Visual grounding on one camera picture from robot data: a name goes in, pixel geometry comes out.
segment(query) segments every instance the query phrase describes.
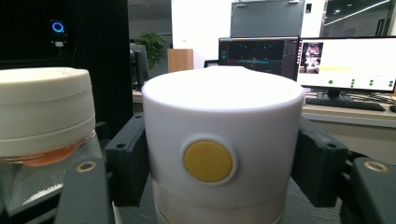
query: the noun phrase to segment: white powder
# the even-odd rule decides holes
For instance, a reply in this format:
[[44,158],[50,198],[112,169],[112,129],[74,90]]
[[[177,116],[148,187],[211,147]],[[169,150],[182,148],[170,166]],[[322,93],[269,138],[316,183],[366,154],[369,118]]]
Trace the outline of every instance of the white powder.
[[36,193],[32,197],[30,197],[30,199],[26,200],[26,202],[24,202],[23,204],[32,202],[32,201],[34,201],[34,200],[36,200],[36,199],[38,199],[38,198],[40,198],[40,197],[42,197],[42,196],[44,196],[46,194],[49,194],[49,193],[55,191],[56,189],[61,188],[63,185],[64,184],[58,184],[58,185],[54,185],[52,187],[49,187],[47,189],[40,190],[38,193]]

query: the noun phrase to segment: white container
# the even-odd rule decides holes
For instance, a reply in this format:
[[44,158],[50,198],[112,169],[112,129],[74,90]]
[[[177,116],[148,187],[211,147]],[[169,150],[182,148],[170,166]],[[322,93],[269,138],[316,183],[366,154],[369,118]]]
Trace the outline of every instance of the white container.
[[211,66],[143,88],[162,223],[273,223],[283,213],[304,90],[284,77]]
[[0,71],[0,200],[8,211],[60,188],[74,162],[101,157],[87,70]]

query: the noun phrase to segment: linear light fixture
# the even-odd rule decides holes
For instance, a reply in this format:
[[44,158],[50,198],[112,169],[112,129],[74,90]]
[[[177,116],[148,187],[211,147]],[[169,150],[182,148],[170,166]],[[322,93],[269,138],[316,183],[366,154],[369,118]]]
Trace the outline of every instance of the linear light fixture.
[[345,16],[345,17],[343,17],[343,18],[340,18],[340,19],[338,19],[338,20],[335,20],[335,21],[331,21],[331,22],[329,22],[329,23],[326,23],[326,24],[324,24],[323,26],[327,26],[327,25],[330,25],[330,24],[335,23],[335,22],[337,22],[337,21],[344,20],[344,19],[346,19],[346,18],[348,18],[348,17],[355,16],[356,14],[359,14],[359,13],[361,13],[361,12],[363,12],[363,11],[367,11],[368,9],[370,9],[370,8],[372,8],[372,7],[377,7],[377,6],[382,5],[382,4],[385,4],[385,3],[387,3],[387,2],[390,2],[390,0],[386,0],[386,1],[383,1],[383,2],[380,2],[380,3],[377,3],[377,4],[374,4],[374,5],[372,5],[372,6],[369,6],[369,7],[367,7],[367,8],[364,8],[364,9],[360,10],[360,11],[354,12],[354,13],[352,13],[352,14],[350,14],[350,15],[347,15],[347,16]]

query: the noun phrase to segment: glass wall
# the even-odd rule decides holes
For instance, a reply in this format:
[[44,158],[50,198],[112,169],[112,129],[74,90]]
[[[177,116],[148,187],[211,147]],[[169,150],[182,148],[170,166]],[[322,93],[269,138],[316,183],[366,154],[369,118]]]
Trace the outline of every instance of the glass wall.
[[394,0],[329,0],[320,36],[388,35],[394,5]]

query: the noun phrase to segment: gray door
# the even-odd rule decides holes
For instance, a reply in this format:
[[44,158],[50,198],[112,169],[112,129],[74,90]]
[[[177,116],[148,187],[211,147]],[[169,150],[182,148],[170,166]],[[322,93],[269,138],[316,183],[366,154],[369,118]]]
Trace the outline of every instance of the gray door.
[[298,36],[304,1],[233,3],[231,37]]

